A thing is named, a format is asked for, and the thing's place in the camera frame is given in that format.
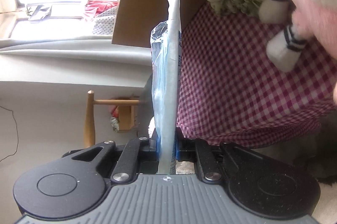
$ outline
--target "gray plastic base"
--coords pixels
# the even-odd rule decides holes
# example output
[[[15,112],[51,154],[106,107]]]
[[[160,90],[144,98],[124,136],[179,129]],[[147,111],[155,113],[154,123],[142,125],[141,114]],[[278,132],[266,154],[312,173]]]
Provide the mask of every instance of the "gray plastic base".
[[[24,216],[18,224],[318,224],[310,216],[288,221],[258,217],[233,203],[219,185],[196,175],[139,175],[128,185],[114,186],[91,212],[64,221]]]

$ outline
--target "curtain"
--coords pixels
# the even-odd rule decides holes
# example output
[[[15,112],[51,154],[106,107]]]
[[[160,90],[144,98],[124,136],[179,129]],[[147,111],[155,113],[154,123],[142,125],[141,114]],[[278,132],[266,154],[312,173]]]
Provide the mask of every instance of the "curtain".
[[[151,66],[151,49],[111,44],[112,35],[78,36],[67,40],[0,39],[1,55],[29,55],[112,61]]]

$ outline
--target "electrical cable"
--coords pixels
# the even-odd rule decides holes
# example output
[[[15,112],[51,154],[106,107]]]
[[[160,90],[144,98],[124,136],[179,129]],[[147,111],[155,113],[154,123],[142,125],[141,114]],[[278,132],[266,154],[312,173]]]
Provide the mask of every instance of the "electrical cable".
[[[16,122],[16,119],[15,119],[15,117],[14,117],[14,112],[13,112],[13,110],[7,109],[7,108],[2,107],[2,106],[0,106],[0,108],[1,108],[1,109],[4,109],[4,110],[7,110],[7,111],[9,111],[9,112],[12,113],[13,120],[14,120],[14,122],[15,122],[15,127],[16,127],[16,137],[17,137],[17,142],[16,142],[16,149],[15,149],[15,152],[14,152],[13,154],[9,154],[8,156],[6,156],[6,157],[4,157],[3,159],[1,159],[1,160],[0,160],[0,162],[1,162],[1,161],[5,160],[6,158],[12,157],[13,155],[15,155],[15,154],[17,153],[17,149],[18,149],[18,147],[19,147],[19,131],[18,131],[18,129],[17,129],[17,122]]]

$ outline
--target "circular pad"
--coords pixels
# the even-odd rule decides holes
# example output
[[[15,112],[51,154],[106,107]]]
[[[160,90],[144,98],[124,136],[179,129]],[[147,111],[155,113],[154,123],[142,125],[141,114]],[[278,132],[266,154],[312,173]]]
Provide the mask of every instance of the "circular pad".
[[[267,195],[285,196],[296,190],[296,182],[284,174],[267,174],[257,181],[258,188]]]
[[[77,186],[75,177],[68,174],[50,174],[40,179],[37,188],[48,196],[62,196],[71,193]]]

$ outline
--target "checkered fabric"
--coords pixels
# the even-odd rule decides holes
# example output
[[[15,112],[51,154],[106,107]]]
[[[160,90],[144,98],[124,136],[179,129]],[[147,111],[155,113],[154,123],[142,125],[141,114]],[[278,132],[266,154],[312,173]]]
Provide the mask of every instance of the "checkered fabric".
[[[178,126],[210,144],[262,147],[312,132],[335,108],[337,61],[310,42],[291,73],[267,58],[283,26],[245,14],[216,16],[205,4],[183,32]]]

